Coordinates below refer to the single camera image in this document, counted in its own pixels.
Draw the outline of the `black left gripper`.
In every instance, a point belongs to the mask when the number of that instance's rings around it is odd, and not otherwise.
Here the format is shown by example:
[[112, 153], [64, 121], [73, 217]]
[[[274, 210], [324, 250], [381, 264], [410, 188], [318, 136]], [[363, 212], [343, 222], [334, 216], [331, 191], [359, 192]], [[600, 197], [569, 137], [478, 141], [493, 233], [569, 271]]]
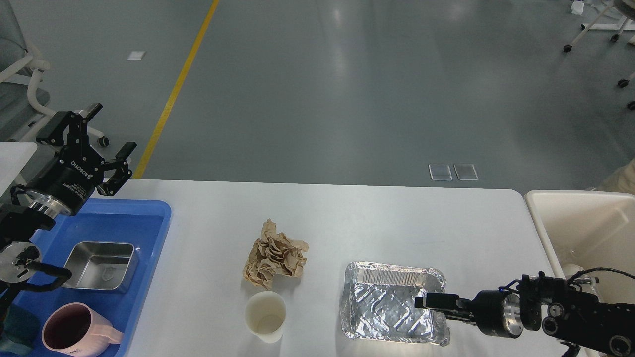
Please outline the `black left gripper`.
[[[38, 132], [36, 142], [56, 147], [57, 154], [27, 184], [29, 208], [48, 217], [75, 216], [97, 187], [98, 194], [114, 196], [133, 175], [129, 156], [135, 142], [126, 142], [113, 160], [105, 161], [89, 143], [88, 123], [103, 108], [91, 104], [85, 115], [59, 111]], [[113, 174], [104, 181], [104, 173]]]

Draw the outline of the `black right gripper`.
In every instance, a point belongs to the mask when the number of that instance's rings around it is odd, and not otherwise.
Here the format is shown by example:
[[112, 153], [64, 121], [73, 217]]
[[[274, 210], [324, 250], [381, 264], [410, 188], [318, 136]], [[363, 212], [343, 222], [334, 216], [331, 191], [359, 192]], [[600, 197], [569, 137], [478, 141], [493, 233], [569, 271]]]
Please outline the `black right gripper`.
[[520, 298], [506, 290], [482, 290], [471, 302], [457, 294], [426, 293], [415, 297], [415, 308], [438, 310], [446, 319], [476, 325], [494, 337], [515, 339], [524, 330]]

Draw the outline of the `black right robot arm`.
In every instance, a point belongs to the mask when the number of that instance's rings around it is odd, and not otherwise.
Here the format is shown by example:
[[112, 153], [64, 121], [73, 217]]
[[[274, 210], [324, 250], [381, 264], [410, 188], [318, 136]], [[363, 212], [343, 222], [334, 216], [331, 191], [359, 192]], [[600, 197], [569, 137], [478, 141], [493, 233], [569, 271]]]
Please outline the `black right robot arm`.
[[634, 355], [634, 305], [604, 303], [583, 291], [588, 283], [579, 271], [569, 278], [524, 274], [496, 290], [481, 290], [474, 299], [429, 292], [416, 297], [418, 309], [442, 312], [447, 319], [473, 325], [485, 334], [518, 338], [525, 330], [542, 330], [567, 347], [566, 357], [581, 348], [609, 357]]

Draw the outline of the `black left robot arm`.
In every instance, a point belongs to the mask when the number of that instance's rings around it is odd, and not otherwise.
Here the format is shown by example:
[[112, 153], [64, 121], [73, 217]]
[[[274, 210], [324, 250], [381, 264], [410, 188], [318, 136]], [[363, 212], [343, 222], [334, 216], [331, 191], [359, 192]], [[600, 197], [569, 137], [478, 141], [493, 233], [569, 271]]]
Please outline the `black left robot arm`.
[[31, 238], [51, 230], [58, 215], [75, 216], [95, 192], [114, 196], [131, 178], [128, 158], [136, 148], [127, 142], [106, 160], [88, 138], [88, 124], [102, 109], [95, 103], [84, 112], [59, 111], [36, 140], [55, 148], [52, 159], [26, 184], [10, 189], [11, 203], [1, 206], [1, 338], [6, 339], [9, 307], [25, 291], [61, 287], [71, 273], [41, 262]]

